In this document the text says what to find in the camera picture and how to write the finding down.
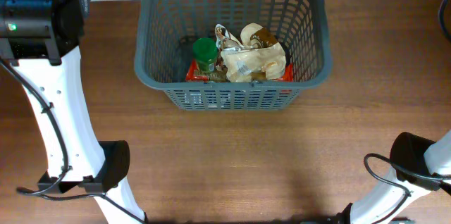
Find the beige plastic bag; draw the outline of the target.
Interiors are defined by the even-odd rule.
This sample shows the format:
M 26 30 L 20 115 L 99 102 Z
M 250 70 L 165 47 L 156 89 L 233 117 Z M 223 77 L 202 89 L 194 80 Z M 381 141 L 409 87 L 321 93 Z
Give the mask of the beige plastic bag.
M 252 73 L 264 73 L 267 80 L 280 78 L 285 73 L 286 57 L 282 46 L 236 51 L 224 49 L 221 57 L 227 68 L 230 82 L 251 82 Z

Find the orange spaghetti packet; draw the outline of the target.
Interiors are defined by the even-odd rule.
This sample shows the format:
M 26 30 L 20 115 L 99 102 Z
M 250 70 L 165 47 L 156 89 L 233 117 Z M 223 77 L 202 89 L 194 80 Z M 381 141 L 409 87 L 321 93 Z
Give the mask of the orange spaghetti packet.
M 293 66 L 290 63 L 285 68 L 285 73 L 282 77 L 274 79 L 274 81 L 280 82 L 293 82 Z M 228 79 L 225 73 L 214 71 L 212 73 L 203 73 L 198 69 L 197 63 L 195 60 L 192 60 L 190 68 L 185 77 L 186 82 L 227 82 Z

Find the green lid seasoning jar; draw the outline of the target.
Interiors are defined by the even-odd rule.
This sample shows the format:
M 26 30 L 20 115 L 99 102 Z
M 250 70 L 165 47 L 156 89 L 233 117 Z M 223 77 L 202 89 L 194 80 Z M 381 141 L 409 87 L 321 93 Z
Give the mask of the green lid seasoning jar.
M 218 58 L 216 42 L 211 38 L 199 38 L 192 49 L 198 69 L 205 73 L 214 72 Z

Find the blue tissue multipack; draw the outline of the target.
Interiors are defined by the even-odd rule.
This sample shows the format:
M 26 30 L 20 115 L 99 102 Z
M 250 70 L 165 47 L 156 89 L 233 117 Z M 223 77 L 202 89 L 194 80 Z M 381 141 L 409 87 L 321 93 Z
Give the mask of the blue tissue multipack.
M 275 109 L 290 98 L 290 90 L 190 90 L 177 94 L 186 109 Z

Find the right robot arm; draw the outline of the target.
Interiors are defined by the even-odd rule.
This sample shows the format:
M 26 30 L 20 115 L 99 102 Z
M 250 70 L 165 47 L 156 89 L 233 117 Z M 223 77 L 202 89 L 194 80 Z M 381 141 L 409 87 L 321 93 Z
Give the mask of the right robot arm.
M 364 166 L 377 185 L 329 218 L 329 223 L 392 223 L 418 198 L 439 189 L 450 193 L 450 133 L 434 142 L 403 132 L 395 139 L 389 157 L 367 154 Z

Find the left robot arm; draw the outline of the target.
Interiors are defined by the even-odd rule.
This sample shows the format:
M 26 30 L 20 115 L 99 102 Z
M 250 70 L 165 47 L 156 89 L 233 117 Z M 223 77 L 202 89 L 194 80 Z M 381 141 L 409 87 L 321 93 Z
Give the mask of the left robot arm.
M 91 0 L 1 0 L 1 66 L 22 86 L 44 142 L 48 168 L 37 189 L 17 193 L 69 201 L 74 187 L 109 223 L 146 223 L 128 183 L 128 143 L 99 141 L 80 73 L 80 38 Z

